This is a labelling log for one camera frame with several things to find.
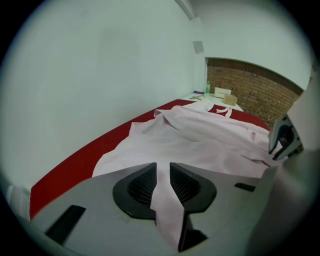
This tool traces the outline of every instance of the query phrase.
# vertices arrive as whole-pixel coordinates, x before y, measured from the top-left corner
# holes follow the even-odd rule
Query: small box
[[[214,96],[216,98],[224,98],[225,95],[230,95],[231,94],[231,90],[229,89],[222,89],[219,87],[215,87],[214,88]]]
[[[223,103],[231,106],[237,105],[238,98],[234,95],[225,94],[223,98]]]

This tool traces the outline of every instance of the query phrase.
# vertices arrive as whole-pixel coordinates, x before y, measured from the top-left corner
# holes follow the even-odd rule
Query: brick wall
[[[238,98],[237,104],[245,112],[261,118],[269,128],[303,92],[296,84],[270,70],[229,59],[209,59],[207,80],[211,93],[215,92],[215,87],[230,89]]]

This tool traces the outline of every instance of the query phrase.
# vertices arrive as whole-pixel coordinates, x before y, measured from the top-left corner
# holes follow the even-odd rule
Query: cardboard box
[[[225,94],[223,98],[223,103],[231,106],[235,106],[237,105],[237,100],[238,98],[236,96]]]

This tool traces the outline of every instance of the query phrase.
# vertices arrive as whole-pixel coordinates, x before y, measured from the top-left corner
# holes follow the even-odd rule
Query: black grille
[[[150,206],[152,193],[157,185],[157,174],[149,170],[133,179],[127,187],[129,195],[140,204]]]
[[[170,184],[182,204],[195,197],[201,189],[197,180],[172,165],[170,166]]]

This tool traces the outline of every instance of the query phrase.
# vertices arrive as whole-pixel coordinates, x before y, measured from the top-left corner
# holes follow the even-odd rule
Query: white wall
[[[253,63],[306,89],[309,44],[279,6],[266,0],[193,0],[192,5],[203,24],[206,57]]]
[[[27,190],[113,128],[193,90],[190,21],[173,0],[50,1],[0,81],[0,163]]]

